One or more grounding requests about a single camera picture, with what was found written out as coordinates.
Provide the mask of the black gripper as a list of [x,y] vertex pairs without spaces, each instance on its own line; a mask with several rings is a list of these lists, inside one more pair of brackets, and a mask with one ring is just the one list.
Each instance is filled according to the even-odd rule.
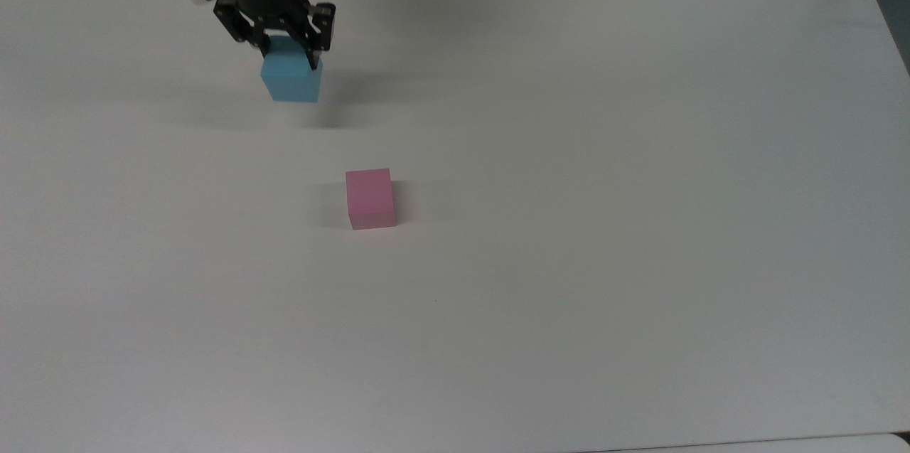
[[213,6],[230,37],[256,48],[263,58],[271,48],[267,28],[299,33],[314,71],[321,54],[331,49],[336,12],[332,3],[310,5],[309,0],[215,0]]

